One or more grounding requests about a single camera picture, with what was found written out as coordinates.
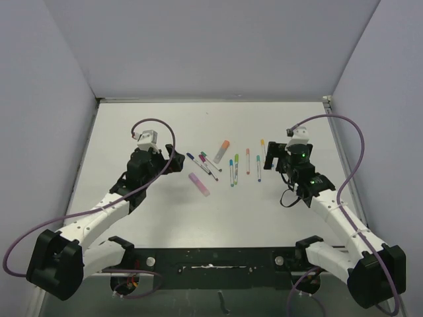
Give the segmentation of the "yellow cap pen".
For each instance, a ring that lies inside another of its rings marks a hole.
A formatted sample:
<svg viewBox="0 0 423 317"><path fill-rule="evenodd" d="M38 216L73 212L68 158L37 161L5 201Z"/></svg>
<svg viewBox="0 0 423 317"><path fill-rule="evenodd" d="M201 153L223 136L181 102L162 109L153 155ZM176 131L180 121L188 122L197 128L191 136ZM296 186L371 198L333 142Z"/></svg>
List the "yellow cap pen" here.
<svg viewBox="0 0 423 317"><path fill-rule="evenodd" d="M263 139L260 140L260 146L262 149L262 162L263 164L265 164L266 162L266 144L265 141Z"/></svg>

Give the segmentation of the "teal cap pen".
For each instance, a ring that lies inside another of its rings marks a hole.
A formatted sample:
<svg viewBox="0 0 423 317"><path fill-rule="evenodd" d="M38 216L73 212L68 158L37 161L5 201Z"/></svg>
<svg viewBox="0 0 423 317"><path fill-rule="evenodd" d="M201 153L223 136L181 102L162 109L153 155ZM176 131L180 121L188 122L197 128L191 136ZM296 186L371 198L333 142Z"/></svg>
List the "teal cap pen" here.
<svg viewBox="0 0 423 317"><path fill-rule="evenodd" d="M258 180L258 182L261 182L262 181L262 175L261 175L260 155L256 156L256 171L257 171L257 180Z"/></svg>

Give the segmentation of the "orange cap pen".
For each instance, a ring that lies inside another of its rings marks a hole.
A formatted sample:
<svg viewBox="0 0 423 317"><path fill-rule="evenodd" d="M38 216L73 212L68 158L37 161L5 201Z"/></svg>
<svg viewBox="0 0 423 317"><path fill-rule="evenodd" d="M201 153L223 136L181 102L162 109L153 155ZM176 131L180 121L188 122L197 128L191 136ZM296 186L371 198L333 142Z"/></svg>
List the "orange cap pen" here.
<svg viewBox="0 0 423 317"><path fill-rule="evenodd" d="M250 149L246 149L246 174L250 175Z"/></svg>

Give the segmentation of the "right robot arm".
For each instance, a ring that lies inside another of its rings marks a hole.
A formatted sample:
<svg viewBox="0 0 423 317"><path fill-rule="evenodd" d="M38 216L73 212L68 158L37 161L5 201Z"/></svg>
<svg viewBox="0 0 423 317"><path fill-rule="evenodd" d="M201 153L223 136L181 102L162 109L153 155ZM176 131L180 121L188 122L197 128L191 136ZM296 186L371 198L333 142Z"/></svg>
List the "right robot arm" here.
<svg viewBox="0 0 423 317"><path fill-rule="evenodd" d="M310 162L313 146L269 142L264 169L276 159L298 200L314 211L347 249L336 250L318 236L296 242L294 261L303 270L318 266L344 282L353 299L369 308L406 290L406 255L373 234L338 196L334 184Z"/></svg>

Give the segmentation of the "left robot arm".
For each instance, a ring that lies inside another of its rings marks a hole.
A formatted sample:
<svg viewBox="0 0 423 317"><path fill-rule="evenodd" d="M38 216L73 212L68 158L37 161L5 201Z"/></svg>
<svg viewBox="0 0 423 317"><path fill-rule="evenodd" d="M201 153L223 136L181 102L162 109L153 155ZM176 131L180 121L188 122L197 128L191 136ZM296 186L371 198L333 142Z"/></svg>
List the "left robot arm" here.
<svg viewBox="0 0 423 317"><path fill-rule="evenodd" d="M83 280L105 268L119 271L132 268L133 244L112 236L96 244L95 240L114 223L128 216L145 199L150 182L160 174L181 172L185 156L166 146L169 158L161 151L136 149L126 171L90 214L57 231L42 232L26 272L26 280L60 300L67 300Z"/></svg>

